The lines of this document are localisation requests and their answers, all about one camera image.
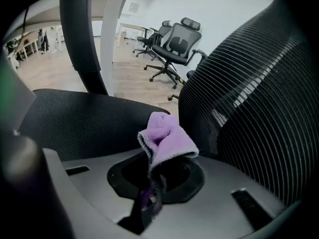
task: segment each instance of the purple fabric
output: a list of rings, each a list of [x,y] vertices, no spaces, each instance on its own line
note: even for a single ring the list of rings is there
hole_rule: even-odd
[[[197,157],[198,149],[175,115],[154,112],[148,126],[138,134],[138,140],[149,157],[149,172],[173,157]]]

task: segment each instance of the chair headrest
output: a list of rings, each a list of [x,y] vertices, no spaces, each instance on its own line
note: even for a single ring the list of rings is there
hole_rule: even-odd
[[[200,30],[200,23],[196,22],[195,20],[192,20],[190,18],[183,18],[180,23],[184,26],[188,26],[191,29],[194,29],[196,31]]]
[[[161,23],[162,26],[170,26],[170,20],[164,20],[162,23]]]

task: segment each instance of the purple microfiber towel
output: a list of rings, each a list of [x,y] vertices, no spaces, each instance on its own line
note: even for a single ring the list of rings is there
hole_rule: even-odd
[[[198,148],[178,124],[175,115],[152,113],[147,128],[139,132],[138,140],[149,157],[149,173],[171,158],[198,156]]]

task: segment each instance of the black seat cushion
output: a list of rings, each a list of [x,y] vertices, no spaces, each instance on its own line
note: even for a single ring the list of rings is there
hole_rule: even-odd
[[[152,112],[166,110],[103,95],[36,90],[20,127],[41,147],[54,149],[62,161],[111,155],[139,148],[138,132]]]
[[[195,73],[195,70],[190,70],[190,71],[188,71],[188,72],[186,73],[187,78],[189,79],[189,78],[193,75],[193,73]]]
[[[187,62],[187,59],[186,58],[183,58],[181,56],[178,56],[174,53],[171,53],[169,52],[168,50],[158,46],[158,45],[154,45],[152,47],[153,51],[155,53],[157,53],[159,56],[163,57],[164,59],[172,62],[172,63],[175,63],[175,64],[181,64],[181,65],[184,65],[186,64]]]
[[[136,39],[137,39],[139,42],[142,42],[142,43],[144,43],[144,44],[146,44],[146,45],[151,45],[151,44],[152,44],[152,40],[149,40],[149,39],[144,38],[144,37],[141,37],[141,36],[138,36]]]

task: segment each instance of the wooden floor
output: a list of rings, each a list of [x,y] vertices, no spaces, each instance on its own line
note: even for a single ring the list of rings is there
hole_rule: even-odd
[[[168,101],[167,97],[177,94],[181,84],[173,90],[173,82],[167,75],[160,75],[153,82],[149,78],[158,70],[149,68],[146,64],[162,65],[158,60],[151,61],[149,55],[140,55],[138,58],[132,53],[134,41],[128,44],[122,40],[119,48],[114,46],[113,79],[114,96],[130,99],[168,110],[178,114],[178,100]],[[100,59],[100,38],[95,38],[96,51]],[[65,44],[62,52],[51,49],[45,54],[33,54],[28,61],[23,61],[17,70],[20,77],[30,89],[60,89],[86,92],[80,77],[73,69]]]

